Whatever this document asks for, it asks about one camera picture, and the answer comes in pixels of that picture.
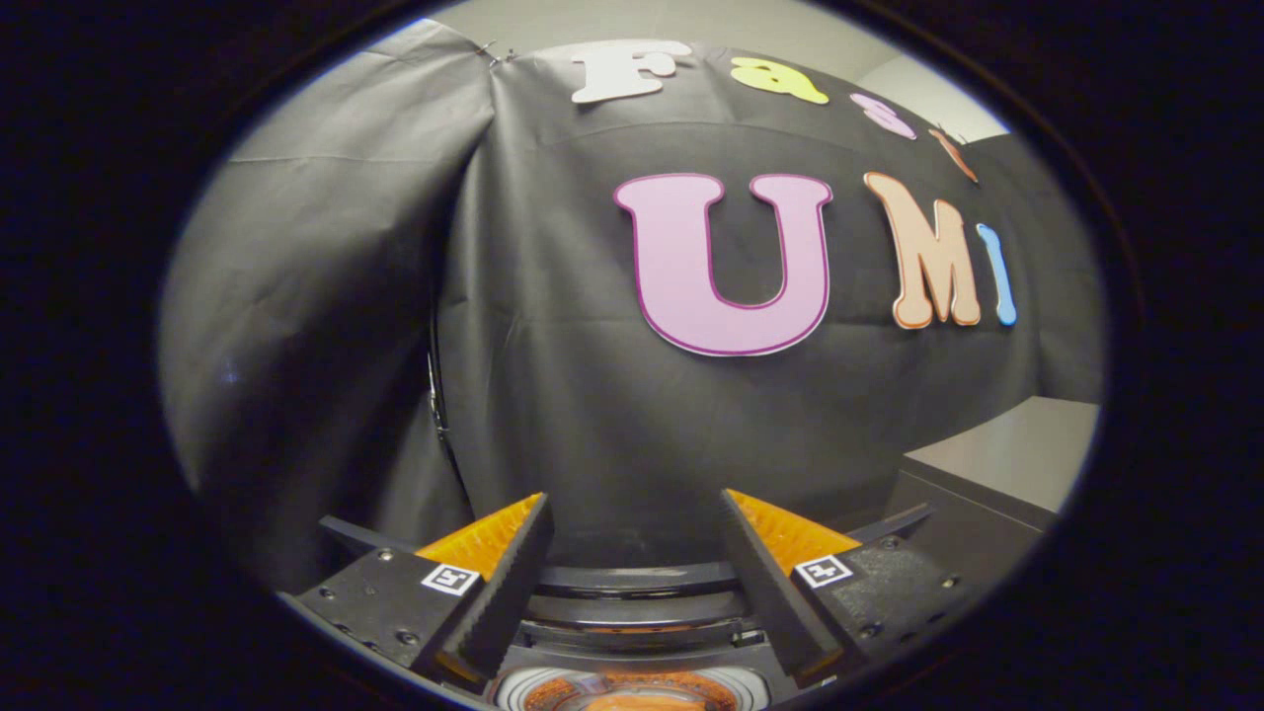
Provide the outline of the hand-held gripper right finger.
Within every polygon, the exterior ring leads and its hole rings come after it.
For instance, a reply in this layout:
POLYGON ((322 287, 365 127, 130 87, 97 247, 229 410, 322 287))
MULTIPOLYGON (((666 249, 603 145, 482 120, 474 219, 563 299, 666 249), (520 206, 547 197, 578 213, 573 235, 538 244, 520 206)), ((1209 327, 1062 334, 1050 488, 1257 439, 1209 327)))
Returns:
POLYGON ((916 505, 849 533, 736 490, 722 536, 781 669, 800 687, 884 665, 947 628, 975 595, 962 573, 913 545, 916 505))

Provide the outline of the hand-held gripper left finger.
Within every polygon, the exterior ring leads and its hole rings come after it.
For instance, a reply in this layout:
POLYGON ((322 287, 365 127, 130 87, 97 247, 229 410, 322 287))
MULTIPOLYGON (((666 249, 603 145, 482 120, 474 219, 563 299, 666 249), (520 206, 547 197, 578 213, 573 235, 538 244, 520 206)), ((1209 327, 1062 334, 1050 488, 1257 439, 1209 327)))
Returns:
POLYGON ((494 679, 540 582, 554 539, 549 495, 421 547, 322 517, 348 560, 281 603, 340 652, 404 684, 494 679))

